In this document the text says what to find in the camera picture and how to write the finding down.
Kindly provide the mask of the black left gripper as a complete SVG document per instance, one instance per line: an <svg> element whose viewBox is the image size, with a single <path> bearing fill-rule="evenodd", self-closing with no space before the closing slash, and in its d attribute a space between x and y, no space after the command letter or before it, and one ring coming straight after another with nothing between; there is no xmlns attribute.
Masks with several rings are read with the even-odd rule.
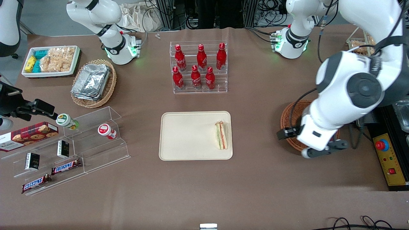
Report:
<svg viewBox="0 0 409 230"><path fill-rule="evenodd" d="M301 134L303 126L286 127L276 133L278 140L285 140L287 138L294 138Z"/></svg>

